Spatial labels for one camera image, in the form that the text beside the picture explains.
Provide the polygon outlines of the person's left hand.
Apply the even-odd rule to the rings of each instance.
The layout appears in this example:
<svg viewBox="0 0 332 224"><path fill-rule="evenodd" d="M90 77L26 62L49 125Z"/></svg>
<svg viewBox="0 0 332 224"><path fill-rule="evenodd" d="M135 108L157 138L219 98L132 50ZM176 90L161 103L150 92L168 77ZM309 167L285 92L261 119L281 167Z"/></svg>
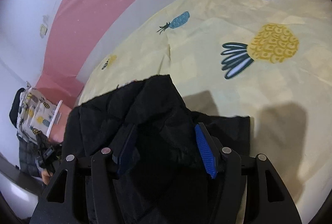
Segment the person's left hand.
<svg viewBox="0 0 332 224"><path fill-rule="evenodd" d="M43 169L41 172L42 181L45 185L48 185L50 183L50 180L54 174L50 171L47 171L46 169Z"/></svg>

